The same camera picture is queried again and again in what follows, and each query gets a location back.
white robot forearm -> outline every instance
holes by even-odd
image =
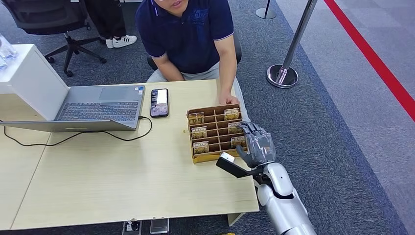
[[[316,235],[285,168],[271,163],[265,166],[264,174],[270,177],[276,190],[267,184],[259,185],[258,200],[265,207],[277,234]]]

wooden table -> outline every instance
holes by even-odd
[[[17,120],[17,117],[42,119],[14,94],[1,95],[0,112],[3,121]],[[0,230],[7,230],[12,227],[45,147],[23,147],[4,136],[2,126],[0,132]],[[46,143],[50,136],[47,132],[11,127],[7,128],[7,133],[25,144]]]
[[[149,117],[152,89],[168,88],[169,117],[152,119],[153,130],[137,141],[94,133],[47,147],[12,229],[214,214],[229,214],[231,225],[259,210],[251,177],[236,179],[215,162],[191,160],[186,112],[217,105],[218,81],[145,86],[141,114]],[[138,131],[114,133],[133,138],[149,127],[143,119]],[[53,133],[48,143],[69,135]]]

black cable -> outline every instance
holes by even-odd
[[[147,120],[149,120],[150,121],[150,129],[144,134],[144,135],[142,135],[142,136],[138,136],[138,137],[135,137],[135,138],[132,138],[132,139],[123,139],[123,138],[121,138],[121,137],[118,137],[118,136],[115,136],[114,134],[111,134],[111,133],[109,133],[109,132],[107,132],[107,131],[83,131],[83,132],[79,132],[79,133],[76,133],[75,135],[73,135],[73,136],[70,136],[70,137],[68,137],[68,138],[66,138],[66,139],[64,139],[64,140],[62,140],[62,141],[59,141],[59,142],[57,142],[57,143],[54,143],[54,144],[45,144],[45,143],[34,143],[34,144],[24,144],[24,143],[20,143],[17,139],[15,139],[15,138],[13,138],[13,137],[11,137],[11,136],[9,136],[7,133],[6,133],[6,127],[4,126],[4,135],[6,136],[6,137],[8,137],[9,139],[12,139],[12,140],[14,140],[16,143],[18,143],[18,144],[20,144],[21,146],[24,146],[24,147],[32,147],[32,146],[46,146],[46,147],[52,147],[52,146],[56,146],[56,145],[58,145],[58,144],[60,144],[60,143],[63,143],[63,142],[65,142],[65,141],[67,141],[67,140],[70,140],[70,139],[72,139],[72,138],[74,138],[75,136],[79,136],[79,135],[81,135],[81,134],[84,134],[84,133],[105,133],[105,134],[108,134],[108,135],[110,135],[110,136],[112,136],[112,137],[114,137],[114,138],[117,138],[117,139],[119,139],[119,140],[122,140],[122,141],[135,141],[135,140],[137,140],[137,139],[140,139],[140,138],[143,138],[144,136],[146,136],[148,133],[150,133],[150,131],[151,131],[151,129],[153,128],[153,122],[151,121],[151,119],[149,119],[148,117],[144,117],[144,116],[139,116],[138,117],[139,119],[147,119]]]

navy polo shirt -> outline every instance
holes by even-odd
[[[136,23],[147,53],[169,60],[185,73],[201,73],[219,62],[214,40],[233,34],[228,0],[188,0],[181,18],[144,0]]]

cardboard compartment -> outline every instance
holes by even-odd
[[[217,129],[216,123],[202,123],[202,124],[190,125],[190,131],[192,130],[192,128],[201,127],[201,126],[205,126],[207,130]]]
[[[232,137],[244,136],[244,135],[245,135],[244,133],[238,133],[238,134],[230,134],[230,135],[225,135],[225,136],[219,136],[219,142],[220,143],[225,143],[225,142],[230,143]]]
[[[241,109],[239,107],[239,104],[231,104],[231,105],[218,106],[218,107],[214,107],[214,110],[215,110],[216,115],[218,115],[218,114],[224,114],[225,113],[225,109],[234,109],[234,108],[238,108],[239,109],[239,112],[241,112]]]
[[[194,157],[197,156],[203,156],[203,155],[209,155],[212,152],[219,152],[220,151],[220,146],[219,144],[209,144],[209,152],[208,153],[199,153],[199,154],[194,154]]]
[[[222,151],[231,149],[231,142],[221,143],[220,148]]]
[[[219,143],[219,138],[217,138],[217,137],[207,137],[207,138],[194,139],[194,140],[192,140],[192,147],[193,147],[194,143],[203,142],[203,141],[209,141],[209,144],[215,144],[215,143]]]
[[[233,123],[233,122],[242,122],[242,119],[235,119],[235,120],[217,122],[218,129],[228,128],[228,124]]]
[[[192,160],[193,163],[201,163],[207,161],[214,161],[220,157],[222,152],[227,152],[234,157],[238,157],[238,153],[236,152],[235,148],[231,149],[231,138],[237,136],[244,136],[244,133],[237,133],[237,134],[228,134],[228,124],[232,122],[241,122],[242,116],[239,112],[239,118],[234,120],[227,120],[224,121],[224,111],[226,109],[233,109],[239,108],[239,105],[224,105],[218,107],[207,107],[207,108],[200,108],[200,109],[193,109],[187,112],[187,117],[189,114],[193,113],[205,113],[205,123],[196,124],[196,125],[189,125],[189,135],[190,135],[190,142],[191,142],[191,152],[192,152]],[[193,127],[207,127],[207,138],[200,138],[200,139],[192,139],[191,136],[191,128]],[[196,142],[209,142],[209,152],[208,153],[201,153],[201,154],[194,154],[193,152],[193,144]]]
[[[239,120],[239,121],[242,121],[242,114],[241,114],[241,112],[239,112],[239,117],[238,117],[238,119],[234,119],[234,120]],[[216,115],[216,121],[217,122],[220,122],[220,121],[225,121],[225,115],[224,114],[219,114],[219,115]]]
[[[192,109],[192,110],[189,110],[188,112],[188,114],[195,114],[195,113],[204,113],[205,117],[215,115],[215,111],[213,108]]]

